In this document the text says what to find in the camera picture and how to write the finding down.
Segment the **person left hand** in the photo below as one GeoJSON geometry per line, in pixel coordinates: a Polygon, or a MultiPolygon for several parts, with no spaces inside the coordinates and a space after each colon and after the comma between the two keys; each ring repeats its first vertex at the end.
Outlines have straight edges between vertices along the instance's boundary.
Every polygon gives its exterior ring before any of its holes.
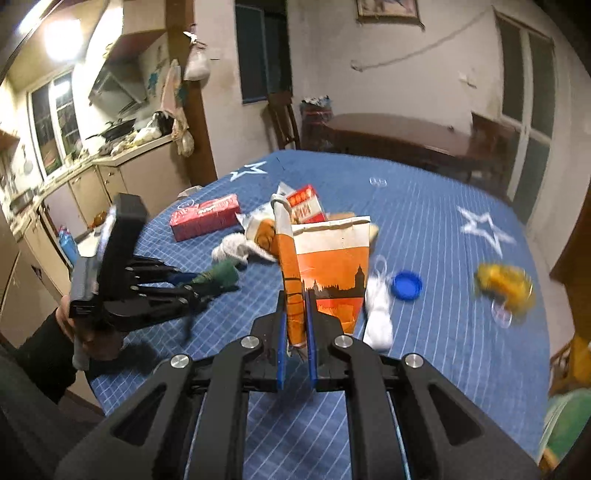
{"type": "Polygon", "coordinates": [[[55,312],[56,321],[67,338],[72,342],[79,340],[83,351],[93,360],[116,359],[123,347],[125,334],[117,331],[100,333],[93,330],[86,321],[71,319],[69,303],[69,296],[64,295],[55,312]]]}

